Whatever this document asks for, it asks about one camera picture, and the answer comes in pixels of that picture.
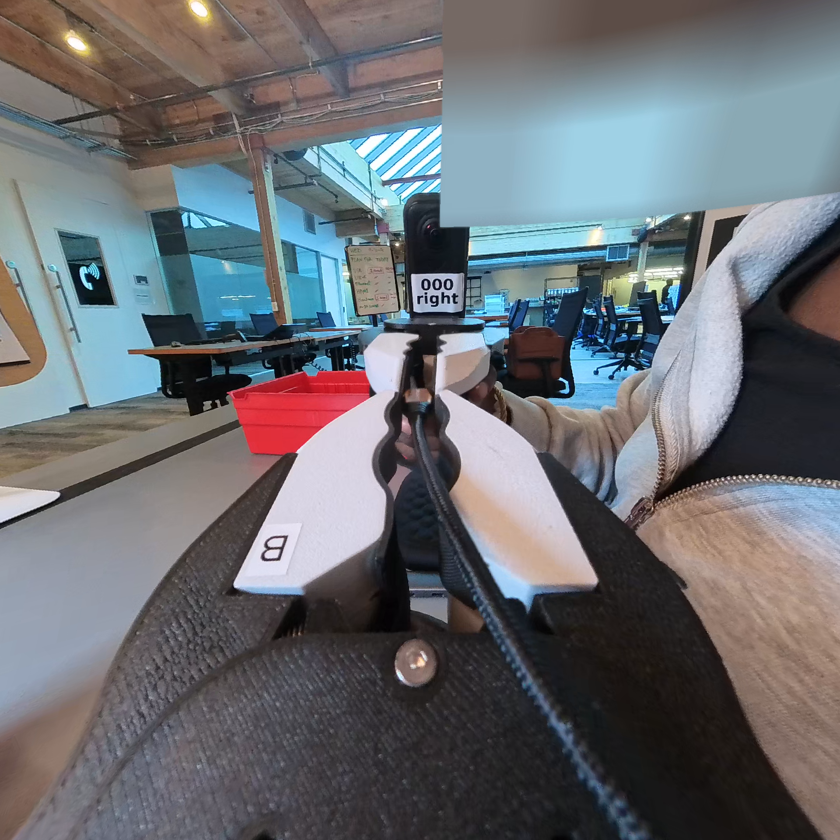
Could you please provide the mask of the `dark door window phone icon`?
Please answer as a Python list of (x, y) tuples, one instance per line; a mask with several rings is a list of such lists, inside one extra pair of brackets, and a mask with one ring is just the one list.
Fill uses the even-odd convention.
[(117, 307), (100, 239), (60, 228), (56, 233), (78, 305), (83, 308)]

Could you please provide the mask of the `person's right hand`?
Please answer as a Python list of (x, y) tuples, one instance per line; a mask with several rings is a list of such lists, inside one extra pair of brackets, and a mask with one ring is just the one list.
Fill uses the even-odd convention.
[(503, 390), (495, 380), (486, 378), (462, 395), (469, 403), (509, 423), (509, 408)]

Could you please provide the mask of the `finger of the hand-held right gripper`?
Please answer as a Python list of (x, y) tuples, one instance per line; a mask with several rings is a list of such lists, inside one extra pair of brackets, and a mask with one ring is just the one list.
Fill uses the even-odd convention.
[(416, 397), (420, 363), (413, 360), (416, 333), (383, 331), (364, 350), (365, 375), (372, 395), (393, 392)]
[(435, 363), (434, 393), (463, 395), (488, 375), (490, 352), (482, 334), (442, 334)]

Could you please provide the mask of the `white base poster stand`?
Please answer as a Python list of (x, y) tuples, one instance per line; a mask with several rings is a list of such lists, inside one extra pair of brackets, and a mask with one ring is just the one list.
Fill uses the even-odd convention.
[(1, 486), (0, 491), (2, 524), (44, 508), (60, 498), (60, 492), (56, 490)]

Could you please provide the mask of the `black quilted foam pad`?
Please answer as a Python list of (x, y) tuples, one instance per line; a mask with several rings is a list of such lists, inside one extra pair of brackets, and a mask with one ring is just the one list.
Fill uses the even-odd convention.
[(410, 467), (394, 499), (397, 547), (405, 567), (415, 572), (456, 570), (452, 544), (418, 464)]

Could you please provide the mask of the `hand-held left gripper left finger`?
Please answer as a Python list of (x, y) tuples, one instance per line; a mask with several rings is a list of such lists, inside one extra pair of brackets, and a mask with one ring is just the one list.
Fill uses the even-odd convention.
[(373, 395), (300, 447), (235, 589), (335, 601), (353, 630), (402, 629), (389, 488), (399, 402), (394, 391)]

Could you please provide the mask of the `wooden top office desk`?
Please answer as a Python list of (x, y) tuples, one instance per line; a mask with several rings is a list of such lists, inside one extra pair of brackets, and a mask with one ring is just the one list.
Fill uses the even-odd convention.
[(249, 351), (257, 352), (257, 359), (276, 378), (293, 372), (292, 358), (302, 355), (312, 346), (325, 351), (334, 370), (342, 371), (343, 352), (341, 348), (349, 337), (365, 331), (365, 327), (345, 327), (335, 329), (314, 329), (301, 332), (288, 339), (258, 339), (256, 341), (213, 342), (186, 344), (176, 343), (155, 346), (147, 349), (129, 350), (131, 355), (142, 355), (159, 362), (161, 367), (161, 389), (170, 395), (170, 384), (180, 382), (175, 399), (185, 399), (191, 416), (203, 412), (205, 386), (198, 377), (203, 361), (214, 362), (228, 368), (235, 356)]

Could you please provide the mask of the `black inner shirt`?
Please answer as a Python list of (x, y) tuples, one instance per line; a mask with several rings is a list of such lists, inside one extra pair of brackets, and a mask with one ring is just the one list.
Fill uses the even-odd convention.
[(839, 478), (839, 222), (742, 318), (740, 392), (722, 431), (672, 483)]

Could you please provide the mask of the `black mesh office chair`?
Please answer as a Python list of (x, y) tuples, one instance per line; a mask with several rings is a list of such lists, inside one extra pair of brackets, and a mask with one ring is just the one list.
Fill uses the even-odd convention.
[[(155, 347), (169, 346), (173, 342), (205, 344), (239, 340), (236, 332), (219, 333), (211, 339), (203, 338), (192, 314), (143, 314), (142, 318)], [(245, 374), (231, 374), (229, 364), (224, 367), (225, 373), (213, 374), (212, 362), (205, 356), (194, 362), (159, 360), (159, 364), (161, 367), (161, 390), (165, 397), (171, 399), (186, 398), (184, 375), (185, 372), (191, 372), (194, 379), (195, 398), (201, 400), (202, 403), (211, 403), (212, 408), (216, 408), (218, 404), (227, 405), (227, 393), (252, 384), (251, 378)]]

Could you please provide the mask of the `row of black office chairs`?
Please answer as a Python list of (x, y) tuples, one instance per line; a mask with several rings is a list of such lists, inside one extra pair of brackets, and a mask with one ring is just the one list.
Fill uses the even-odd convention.
[(620, 371), (644, 371), (651, 367), (660, 341), (673, 321), (663, 315), (656, 295), (645, 292), (638, 306), (617, 308), (611, 296), (591, 306), (586, 305), (587, 292), (561, 290), (559, 295), (546, 294), (545, 321), (564, 341), (564, 357), (560, 380), (565, 394), (574, 392), (574, 371), (571, 348), (576, 342), (589, 347), (593, 355), (608, 354), (610, 360), (593, 370), (610, 372), (612, 380)]

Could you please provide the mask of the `person's right forearm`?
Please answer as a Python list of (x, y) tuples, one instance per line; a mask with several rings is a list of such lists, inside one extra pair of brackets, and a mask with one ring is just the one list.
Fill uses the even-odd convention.
[(615, 404), (599, 411), (502, 394), (511, 427), (626, 518), (655, 490), (658, 445), (650, 412), (661, 381), (650, 371), (632, 375), (619, 388)]

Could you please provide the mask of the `brown backed office chair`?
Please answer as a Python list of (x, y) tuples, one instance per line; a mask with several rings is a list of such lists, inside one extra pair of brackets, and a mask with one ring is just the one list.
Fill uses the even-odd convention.
[(500, 383), (521, 397), (571, 398), (575, 385), (568, 340), (551, 328), (516, 329), (507, 342)]

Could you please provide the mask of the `red plastic bin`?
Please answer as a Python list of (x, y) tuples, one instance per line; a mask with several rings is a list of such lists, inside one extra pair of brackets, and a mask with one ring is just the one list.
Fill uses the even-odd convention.
[(362, 371), (305, 372), (229, 393), (255, 455), (296, 452), (322, 427), (370, 397)]

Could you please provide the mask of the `whiteboard red green writing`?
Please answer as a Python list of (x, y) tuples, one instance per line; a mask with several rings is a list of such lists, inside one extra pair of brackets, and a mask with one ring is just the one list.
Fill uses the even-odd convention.
[(359, 317), (396, 313), (401, 309), (396, 268), (389, 245), (348, 245), (353, 308)]

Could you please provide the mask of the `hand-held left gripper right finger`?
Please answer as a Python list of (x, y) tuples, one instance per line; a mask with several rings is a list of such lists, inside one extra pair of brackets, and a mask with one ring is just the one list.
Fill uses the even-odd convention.
[(436, 395), (444, 486), (500, 592), (591, 592), (595, 571), (533, 447), (451, 391)]

